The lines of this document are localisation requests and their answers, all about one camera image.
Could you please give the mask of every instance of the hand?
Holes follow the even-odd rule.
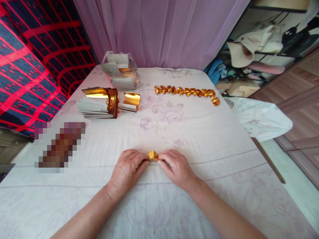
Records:
[[[159,155],[159,165],[168,178],[181,189],[188,191],[198,177],[193,173],[186,157],[174,149],[164,151]]]
[[[137,183],[149,161],[147,154],[135,149],[128,149],[121,153],[113,170],[110,181],[107,183],[107,194],[115,201],[120,200]]]

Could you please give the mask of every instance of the plastic bag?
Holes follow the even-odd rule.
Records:
[[[119,90],[132,90],[137,87],[139,75],[137,65],[131,54],[114,54],[107,51],[101,63],[102,71],[111,79],[113,86]]]
[[[292,128],[292,121],[273,103],[240,97],[224,99],[249,136],[259,142],[281,136]]]

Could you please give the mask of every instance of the stack of joss paper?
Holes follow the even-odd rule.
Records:
[[[119,110],[136,112],[140,104],[140,94],[124,92],[125,99],[119,103],[119,94],[114,88],[83,89],[86,97],[77,102],[79,111],[86,119],[116,119]]]
[[[220,100],[216,97],[216,93],[214,90],[206,90],[206,89],[195,89],[195,88],[185,88],[183,89],[182,87],[178,87],[177,89],[175,88],[175,86],[160,86],[160,88],[158,86],[154,86],[155,89],[155,93],[159,94],[159,93],[172,93],[173,95],[186,95],[186,96],[198,96],[198,97],[210,97],[212,100],[212,103],[217,106],[220,104]]]

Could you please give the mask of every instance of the bed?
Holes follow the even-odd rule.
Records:
[[[23,158],[0,184],[1,238],[49,238],[76,214],[111,177],[120,153],[176,149],[195,174],[269,238],[316,238],[262,154],[207,75],[193,69],[139,68],[137,113],[117,119],[84,119],[76,101],[81,89],[110,87],[96,66]],[[159,94],[154,85],[214,89],[209,98]],[[119,91],[120,102],[123,92]],[[34,167],[63,122],[86,122],[68,168],[60,173]],[[151,162],[117,206],[97,238],[218,238],[185,191]]]

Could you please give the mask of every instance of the pink fabric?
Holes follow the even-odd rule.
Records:
[[[203,70],[217,55],[249,0],[74,0],[101,62],[131,53],[138,67]]]

